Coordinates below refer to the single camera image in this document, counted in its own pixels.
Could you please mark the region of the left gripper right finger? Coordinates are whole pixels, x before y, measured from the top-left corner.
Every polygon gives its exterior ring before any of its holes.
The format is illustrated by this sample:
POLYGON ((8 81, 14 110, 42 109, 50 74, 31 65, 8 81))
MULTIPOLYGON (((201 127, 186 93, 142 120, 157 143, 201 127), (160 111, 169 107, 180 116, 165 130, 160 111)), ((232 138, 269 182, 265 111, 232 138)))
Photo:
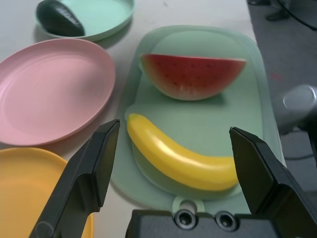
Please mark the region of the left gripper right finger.
POLYGON ((288 169, 257 136, 229 130, 236 174, 250 215, 239 215, 240 238, 315 238, 317 210, 288 169))

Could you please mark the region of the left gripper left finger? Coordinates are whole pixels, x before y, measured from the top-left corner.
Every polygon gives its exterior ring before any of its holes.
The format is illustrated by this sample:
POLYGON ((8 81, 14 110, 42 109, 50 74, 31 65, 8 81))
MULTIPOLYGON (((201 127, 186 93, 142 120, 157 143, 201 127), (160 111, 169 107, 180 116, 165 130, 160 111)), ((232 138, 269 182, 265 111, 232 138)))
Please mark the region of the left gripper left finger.
POLYGON ((80 238, 87 218, 103 207, 120 121, 99 126, 71 157, 42 210, 32 238, 80 238))

